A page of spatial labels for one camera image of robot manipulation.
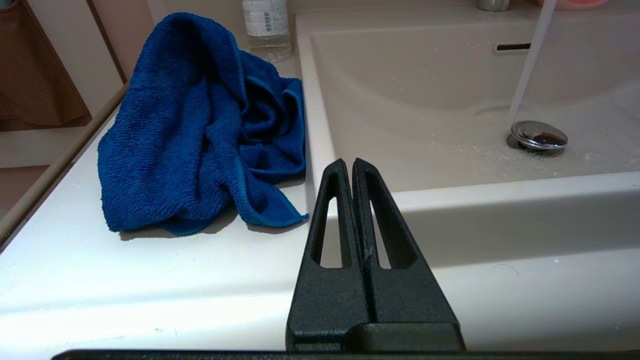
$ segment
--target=water stream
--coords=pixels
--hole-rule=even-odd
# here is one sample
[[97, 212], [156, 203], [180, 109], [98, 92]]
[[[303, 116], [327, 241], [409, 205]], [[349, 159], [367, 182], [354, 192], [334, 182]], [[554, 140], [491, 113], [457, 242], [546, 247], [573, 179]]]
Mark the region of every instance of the water stream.
[[515, 94], [513, 94], [511, 107], [509, 108], [509, 113], [507, 114], [508, 127], [511, 127], [511, 125], [515, 122], [516, 115], [518, 115], [520, 103], [522, 102], [522, 96], [524, 96], [524, 92], [527, 89], [527, 84], [529, 84], [531, 73], [533, 72], [533, 68], [536, 65], [536, 60], [538, 59], [540, 48], [542, 48], [542, 43], [544, 42], [547, 28], [551, 23], [551, 17], [554, 14], [556, 4], [557, 0], [545, 0], [544, 5], [542, 6], [540, 18], [538, 19], [538, 25], [536, 25], [536, 31], [533, 33], [533, 39], [531, 40], [531, 48], [529, 49], [529, 54], [527, 55], [527, 59], [525, 60], [524, 67], [520, 75], [520, 80], [518, 81], [516, 92]]

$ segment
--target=chrome faucet base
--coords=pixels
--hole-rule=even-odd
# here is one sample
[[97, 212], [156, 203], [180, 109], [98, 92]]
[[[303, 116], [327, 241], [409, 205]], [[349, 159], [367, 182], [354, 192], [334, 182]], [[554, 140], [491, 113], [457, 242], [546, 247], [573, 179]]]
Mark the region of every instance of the chrome faucet base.
[[486, 12], [505, 12], [509, 10], [511, 0], [478, 0], [477, 7]]

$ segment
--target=chrome drain stopper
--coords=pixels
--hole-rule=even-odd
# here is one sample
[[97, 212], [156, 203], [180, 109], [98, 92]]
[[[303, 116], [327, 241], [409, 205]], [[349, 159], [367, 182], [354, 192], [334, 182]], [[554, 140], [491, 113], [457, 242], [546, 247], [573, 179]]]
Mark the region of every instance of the chrome drain stopper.
[[558, 156], [569, 138], [560, 129], [540, 121], [518, 121], [511, 126], [507, 144], [544, 157]]

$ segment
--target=blue towel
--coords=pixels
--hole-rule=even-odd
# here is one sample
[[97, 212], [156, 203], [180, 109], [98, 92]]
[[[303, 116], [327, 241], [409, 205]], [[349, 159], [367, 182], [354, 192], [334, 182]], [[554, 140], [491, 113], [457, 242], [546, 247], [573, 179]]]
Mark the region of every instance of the blue towel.
[[302, 87], [213, 20], [169, 15], [149, 36], [98, 146], [112, 231], [201, 231], [233, 202], [248, 224], [300, 215], [274, 186], [305, 169]]

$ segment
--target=washbasin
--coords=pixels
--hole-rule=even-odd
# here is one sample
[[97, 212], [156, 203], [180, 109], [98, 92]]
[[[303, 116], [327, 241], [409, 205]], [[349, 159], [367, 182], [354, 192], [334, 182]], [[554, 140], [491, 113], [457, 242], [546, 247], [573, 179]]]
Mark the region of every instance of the washbasin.
[[337, 158], [374, 164], [433, 268], [638, 247], [640, 4], [609, 5], [554, 15], [525, 93], [518, 119], [569, 136], [555, 158], [505, 142], [538, 7], [298, 15], [308, 198]]

